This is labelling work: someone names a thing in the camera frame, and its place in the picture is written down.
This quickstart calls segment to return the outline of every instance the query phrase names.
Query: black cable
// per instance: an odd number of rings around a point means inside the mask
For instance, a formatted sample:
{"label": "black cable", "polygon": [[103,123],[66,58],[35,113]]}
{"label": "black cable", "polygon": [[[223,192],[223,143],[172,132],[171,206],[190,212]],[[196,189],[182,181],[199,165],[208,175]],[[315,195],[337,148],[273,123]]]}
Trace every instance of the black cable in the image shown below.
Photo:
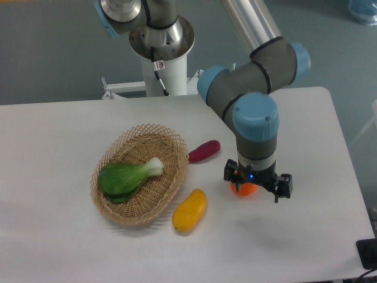
{"label": "black cable", "polygon": [[[152,62],[157,61],[156,60],[156,49],[154,47],[151,47],[151,61]],[[163,89],[164,96],[170,96],[170,93],[166,90],[165,85],[164,85],[162,79],[160,78],[160,75],[158,74],[158,70],[154,71],[154,76],[156,77],[157,81],[160,82],[161,87]]]}
{"label": "black cable", "polygon": [[360,275],[360,277],[355,281],[355,283],[359,283],[361,282],[361,279],[365,276],[365,275],[368,275],[369,273],[372,273],[373,271],[376,271],[377,268],[375,269],[371,269],[371,270],[368,270],[367,272],[363,273],[362,275]]}
{"label": "black cable", "polygon": [[147,0],[141,0],[142,5],[144,6],[145,16],[147,17],[147,25],[151,23],[151,12]]}

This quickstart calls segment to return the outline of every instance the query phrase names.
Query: silver arm tube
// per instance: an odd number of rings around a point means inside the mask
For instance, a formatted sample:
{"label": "silver arm tube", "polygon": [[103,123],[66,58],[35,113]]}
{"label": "silver arm tube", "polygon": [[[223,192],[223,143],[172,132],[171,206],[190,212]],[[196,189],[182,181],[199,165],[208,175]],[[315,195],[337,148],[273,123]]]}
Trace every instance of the silver arm tube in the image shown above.
{"label": "silver arm tube", "polygon": [[263,0],[221,0],[248,54],[281,37]]}
{"label": "silver arm tube", "polygon": [[101,0],[102,10],[117,22],[129,22],[137,17],[141,0]]}

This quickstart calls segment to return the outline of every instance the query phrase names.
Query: toy vegetable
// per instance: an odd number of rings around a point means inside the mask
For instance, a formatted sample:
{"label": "toy vegetable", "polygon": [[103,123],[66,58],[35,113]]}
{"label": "toy vegetable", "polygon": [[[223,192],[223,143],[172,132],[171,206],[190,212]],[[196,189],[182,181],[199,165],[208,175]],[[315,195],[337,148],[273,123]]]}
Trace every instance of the toy vegetable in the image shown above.
{"label": "toy vegetable", "polygon": [[163,167],[158,157],[145,164],[109,163],[102,168],[97,181],[108,200],[123,203],[135,195],[149,177],[161,175]]}

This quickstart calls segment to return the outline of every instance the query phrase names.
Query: blue joint cap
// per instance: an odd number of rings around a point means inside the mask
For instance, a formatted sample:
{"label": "blue joint cap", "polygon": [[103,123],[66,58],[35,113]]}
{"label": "blue joint cap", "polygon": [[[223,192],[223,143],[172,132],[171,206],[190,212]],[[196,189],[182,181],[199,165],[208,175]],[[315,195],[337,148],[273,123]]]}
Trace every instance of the blue joint cap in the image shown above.
{"label": "blue joint cap", "polygon": [[308,51],[299,42],[290,43],[296,53],[296,76],[293,81],[300,80],[305,77],[310,70],[310,56]]}
{"label": "blue joint cap", "polygon": [[98,0],[94,1],[94,8],[102,22],[102,24],[104,25],[105,29],[106,29],[106,32],[107,34],[110,36],[110,37],[119,37],[119,35],[117,34],[117,32],[113,29],[113,27],[108,23],[107,21],[107,18],[105,17],[101,7],[100,7],[100,3]]}
{"label": "blue joint cap", "polygon": [[233,123],[243,137],[253,142],[266,142],[277,135],[277,104],[267,94],[247,93],[234,104]]}
{"label": "blue joint cap", "polygon": [[210,86],[214,78],[216,78],[216,76],[224,70],[226,70],[226,68],[222,66],[212,66],[212,67],[209,67],[204,73],[200,75],[196,88],[200,96],[206,103],[207,103],[208,90],[210,89]]}

